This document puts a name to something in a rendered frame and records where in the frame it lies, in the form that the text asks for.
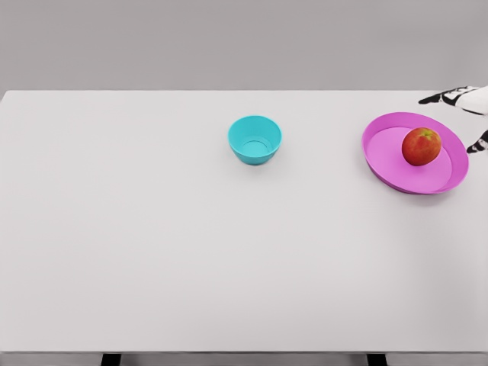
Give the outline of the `pink plate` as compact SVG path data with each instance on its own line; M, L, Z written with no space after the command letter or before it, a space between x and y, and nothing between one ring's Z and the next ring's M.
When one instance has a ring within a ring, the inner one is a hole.
M427 165L413 166L404 158L404 137L427 127L441 137L439 156ZM365 128L361 145L371 171L386 185L410 194L440 194L456 188L467 176L469 158L459 137L444 124L422 114L393 112Z

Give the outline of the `blue bowl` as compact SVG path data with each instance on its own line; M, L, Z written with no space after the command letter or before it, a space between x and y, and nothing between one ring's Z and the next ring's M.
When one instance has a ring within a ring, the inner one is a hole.
M262 165L273 158L282 142L282 131L272 119L251 115L232 123L228 143L236 157L247 165Z

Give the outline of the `red apple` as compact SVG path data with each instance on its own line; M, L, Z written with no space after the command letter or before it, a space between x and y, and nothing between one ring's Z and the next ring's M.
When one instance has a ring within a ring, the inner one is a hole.
M441 137L427 127L415 128L403 138L401 152L410 165L427 165L440 154Z

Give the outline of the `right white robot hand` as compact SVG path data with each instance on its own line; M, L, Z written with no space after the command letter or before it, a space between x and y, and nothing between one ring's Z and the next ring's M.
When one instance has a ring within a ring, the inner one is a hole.
M418 101L419 104L447 104L454 108L488 118L488 85L483 87L461 86L430 95ZM488 150L488 129L475 143L466 148L468 155Z

